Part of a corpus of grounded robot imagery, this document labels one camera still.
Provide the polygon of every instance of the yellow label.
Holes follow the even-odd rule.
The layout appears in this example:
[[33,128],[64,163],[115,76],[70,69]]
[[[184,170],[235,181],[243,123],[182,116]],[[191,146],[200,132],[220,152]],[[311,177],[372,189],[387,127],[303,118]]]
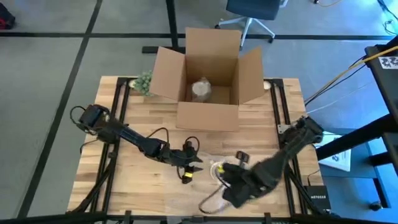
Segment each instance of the yellow label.
[[223,165],[218,165],[217,170],[220,174],[224,173]]
[[192,173],[184,173],[184,177],[192,177]]

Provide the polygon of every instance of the white cable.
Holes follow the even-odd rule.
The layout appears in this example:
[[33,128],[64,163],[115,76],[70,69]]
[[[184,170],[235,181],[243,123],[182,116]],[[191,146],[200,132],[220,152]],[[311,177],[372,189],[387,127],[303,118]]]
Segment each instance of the white cable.
[[325,106],[321,106],[321,107],[319,107],[319,108],[317,108],[317,109],[315,109],[315,110],[311,110],[311,111],[307,112],[307,114],[310,114],[310,113],[316,112],[316,111],[318,111],[318,110],[322,110],[322,109],[324,109],[324,108],[326,108],[326,107],[328,107],[328,106],[334,105],[335,103],[337,103],[337,102],[340,101],[341,99],[346,98],[346,97],[349,96],[350,94],[352,94],[352,93],[354,93],[354,92],[356,92],[356,91],[358,91],[358,90],[364,88],[365,86],[367,86],[367,85],[370,84],[370,83],[372,83],[372,82],[368,82],[367,84],[365,84],[365,85],[363,85],[363,86],[357,88],[356,90],[351,91],[351,92],[348,93],[347,95],[342,96],[342,97],[338,98],[337,100],[335,100],[335,101],[333,101],[333,102],[331,102],[331,103],[329,103],[329,104],[327,104],[327,105],[325,105]]

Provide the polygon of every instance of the office chair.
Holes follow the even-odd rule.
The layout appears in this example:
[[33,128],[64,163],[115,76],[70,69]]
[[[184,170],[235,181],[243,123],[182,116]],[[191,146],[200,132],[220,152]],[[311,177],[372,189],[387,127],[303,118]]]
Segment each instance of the office chair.
[[285,7],[288,1],[289,0],[228,0],[226,10],[243,17],[221,21],[215,25],[215,28],[220,29],[221,25],[234,24],[246,20],[246,26],[244,27],[241,41],[242,48],[244,40],[246,39],[246,34],[248,34],[249,26],[252,21],[255,21],[271,34],[272,38],[269,39],[268,42],[272,43],[275,34],[266,25],[260,22],[259,19],[274,20],[279,8]]

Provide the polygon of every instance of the yellow cable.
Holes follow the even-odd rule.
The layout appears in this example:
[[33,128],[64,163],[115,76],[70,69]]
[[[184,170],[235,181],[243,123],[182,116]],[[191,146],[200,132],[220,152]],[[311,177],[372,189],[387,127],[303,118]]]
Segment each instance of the yellow cable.
[[315,94],[313,94],[312,96],[310,96],[309,98],[306,99],[306,101],[311,100],[313,97],[317,96],[320,92],[322,92],[323,90],[327,89],[328,86],[330,86],[332,83],[334,83],[337,79],[339,79],[340,77],[342,77],[343,75],[345,75],[347,72],[349,72],[351,69],[356,68],[358,65],[361,65],[362,63],[366,63],[370,60],[373,60],[377,57],[383,56],[385,54],[388,54],[389,52],[392,52],[394,50],[398,50],[398,46],[392,47],[388,50],[385,50],[383,52],[380,52],[378,54],[373,55],[372,57],[368,57],[366,59],[360,60],[358,62],[356,62],[355,64],[353,64],[352,66],[350,66],[350,68],[348,68],[347,70],[341,72],[338,76],[336,76],[334,79],[332,79],[330,82],[328,82],[326,85],[324,85],[322,88],[320,88]]
[[342,0],[338,0],[337,2],[331,3],[329,5],[324,5],[324,4],[321,4],[320,2],[318,2],[318,5],[321,6],[321,7],[330,7],[330,6],[334,6],[337,3],[340,3],[341,1]]

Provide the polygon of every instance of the chair base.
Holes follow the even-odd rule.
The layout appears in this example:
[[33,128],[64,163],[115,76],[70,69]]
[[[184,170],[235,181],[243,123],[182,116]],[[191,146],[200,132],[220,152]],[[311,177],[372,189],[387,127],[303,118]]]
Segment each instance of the chair base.
[[271,31],[266,25],[264,25],[260,20],[255,19],[255,18],[250,18],[250,17],[239,17],[239,18],[235,18],[235,19],[230,19],[227,21],[221,21],[219,22],[217,25],[215,25],[215,29],[220,29],[221,25],[226,25],[226,24],[234,24],[237,22],[241,22],[243,20],[246,20],[246,25],[244,27],[244,31],[243,31],[243,35],[242,35],[242,40],[241,40],[241,49],[243,47],[243,43],[246,40],[246,35],[248,34],[248,30],[249,30],[249,26],[252,23],[252,21],[257,22],[258,24],[260,24],[260,26],[262,26],[265,30],[267,30],[272,38],[268,40],[269,43],[272,43],[275,39],[275,33],[273,33],[273,31]]

